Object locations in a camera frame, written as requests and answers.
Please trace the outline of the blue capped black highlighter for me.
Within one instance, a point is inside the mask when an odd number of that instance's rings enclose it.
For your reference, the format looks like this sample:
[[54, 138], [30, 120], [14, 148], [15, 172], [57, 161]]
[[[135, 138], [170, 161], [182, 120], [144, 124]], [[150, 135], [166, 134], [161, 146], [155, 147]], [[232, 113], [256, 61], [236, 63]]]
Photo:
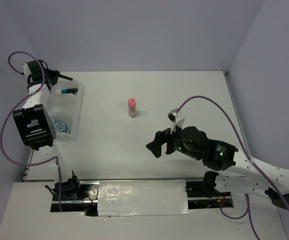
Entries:
[[76, 94], [78, 92], [78, 88], [64, 88], [58, 91], [59, 94]]

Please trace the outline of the blue round jar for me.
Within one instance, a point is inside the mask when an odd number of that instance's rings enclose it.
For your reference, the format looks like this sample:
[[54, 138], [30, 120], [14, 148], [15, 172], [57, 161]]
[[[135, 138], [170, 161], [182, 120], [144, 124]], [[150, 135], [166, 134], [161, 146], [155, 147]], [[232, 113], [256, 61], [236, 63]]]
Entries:
[[56, 133], [68, 133], [69, 131], [69, 127], [63, 121], [55, 122], [53, 127]]
[[52, 126], [54, 126], [54, 125], [55, 125], [55, 123], [56, 123], [56, 122], [55, 122], [55, 119], [54, 119], [54, 118], [52, 118], [52, 117], [50, 117], [50, 121], [51, 121], [51, 125], [52, 125]]

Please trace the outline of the pink capped black highlighter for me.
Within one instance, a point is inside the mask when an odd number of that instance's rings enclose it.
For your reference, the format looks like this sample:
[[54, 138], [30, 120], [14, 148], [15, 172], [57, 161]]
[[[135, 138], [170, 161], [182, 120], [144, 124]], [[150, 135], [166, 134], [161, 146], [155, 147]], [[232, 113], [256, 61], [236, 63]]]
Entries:
[[65, 75], [62, 75], [60, 73], [58, 73], [57, 76], [58, 76], [58, 78], [61, 78], [61, 79], [65, 79], [65, 80], [68, 80], [68, 81], [73, 81], [72, 77], [65, 76]]

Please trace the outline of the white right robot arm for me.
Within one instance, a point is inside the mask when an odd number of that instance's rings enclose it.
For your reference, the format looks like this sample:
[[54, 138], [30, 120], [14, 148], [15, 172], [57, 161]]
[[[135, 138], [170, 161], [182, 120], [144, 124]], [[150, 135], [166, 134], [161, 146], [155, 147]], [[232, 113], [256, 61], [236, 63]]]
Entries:
[[289, 169], [259, 159], [250, 162], [242, 150], [224, 141], [209, 139], [195, 126], [158, 131], [146, 148], [160, 158], [163, 145], [166, 145], [167, 155], [179, 152], [202, 161], [208, 168], [200, 183], [186, 184], [189, 197], [242, 193], [269, 200], [278, 208], [289, 208]]

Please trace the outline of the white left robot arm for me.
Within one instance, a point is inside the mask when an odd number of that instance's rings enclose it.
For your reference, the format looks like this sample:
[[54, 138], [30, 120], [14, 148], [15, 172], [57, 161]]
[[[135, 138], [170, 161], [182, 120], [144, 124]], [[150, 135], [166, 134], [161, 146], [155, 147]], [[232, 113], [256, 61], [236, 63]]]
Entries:
[[57, 122], [52, 121], [46, 109], [52, 88], [59, 78], [68, 81], [73, 79], [58, 70], [49, 69], [47, 63], [40, 59], [23, 63], [22, 74], [27, 77], [29, 97], [20, 109], [12, 113], [21, 140], [42, 160], [49, 160], [46, 165], [54, 175], [53, 194], [60, 199], [78, 199], [83, 187], [56, 145]]

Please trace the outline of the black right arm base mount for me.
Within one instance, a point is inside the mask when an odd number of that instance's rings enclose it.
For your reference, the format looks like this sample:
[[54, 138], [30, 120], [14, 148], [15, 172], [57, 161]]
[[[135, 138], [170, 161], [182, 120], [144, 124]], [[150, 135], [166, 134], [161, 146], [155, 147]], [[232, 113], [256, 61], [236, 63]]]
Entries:
[[216, 190], [216, 177], [219, 173], [207, 171], [203, 178], [185, 181], [185, 192], [189, 210], [233, 208], [230, 192]]

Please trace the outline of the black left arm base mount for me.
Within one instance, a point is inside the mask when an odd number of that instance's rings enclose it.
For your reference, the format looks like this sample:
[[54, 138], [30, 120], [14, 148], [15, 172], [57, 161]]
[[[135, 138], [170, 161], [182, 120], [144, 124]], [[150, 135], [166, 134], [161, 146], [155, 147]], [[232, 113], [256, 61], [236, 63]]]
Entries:
[[80, 212], [87, 217], [98, 216], [99, 183], [94, 181], [81, 181], [80, 191], [74, 196], [66, 196], [62, 193], [60, 205], [55, 188], [44, 186], [52, 195], [51, 213]]

